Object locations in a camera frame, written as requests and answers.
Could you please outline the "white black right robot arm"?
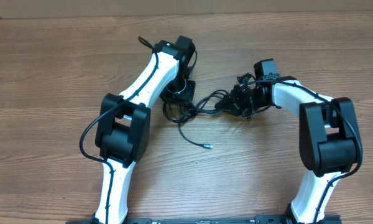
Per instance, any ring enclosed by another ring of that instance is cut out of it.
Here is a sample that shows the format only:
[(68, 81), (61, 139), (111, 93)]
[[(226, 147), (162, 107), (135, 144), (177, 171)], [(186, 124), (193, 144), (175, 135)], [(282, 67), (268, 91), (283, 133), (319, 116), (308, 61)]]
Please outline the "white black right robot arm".
[(215, 107), (233, 116), (251, 118), (271, 106), (299, 119), (299, 154), (305, 173), (296, 197), (284, 215), (258, 215), (255, 223), (341, 223), (325, 215), (337, 183), (362, 164), (362, 142), (353, 102), (332, 98), (282, 77), (274, 59), (254, 64), (254, 73), (237, 78), (237, 85)]

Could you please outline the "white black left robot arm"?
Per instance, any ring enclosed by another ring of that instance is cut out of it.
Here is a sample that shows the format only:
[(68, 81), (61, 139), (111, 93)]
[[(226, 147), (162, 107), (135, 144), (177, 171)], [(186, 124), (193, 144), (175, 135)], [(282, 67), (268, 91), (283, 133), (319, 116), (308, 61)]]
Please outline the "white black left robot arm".
[(97, 211), (87, 223), (125, 223), (132, 170), (149, 142), (151, 108), (158, 98), (184, 105), (193, 99), (190, 60), (197, 57), (193, 41), (179, 36), (175, 43), (161, 40), (151, 45), (148, 66), (135, 82), (118, 95), (108, 93), (99, 116), (83, 131), (80, 152), (103, 165), (103, 185)]

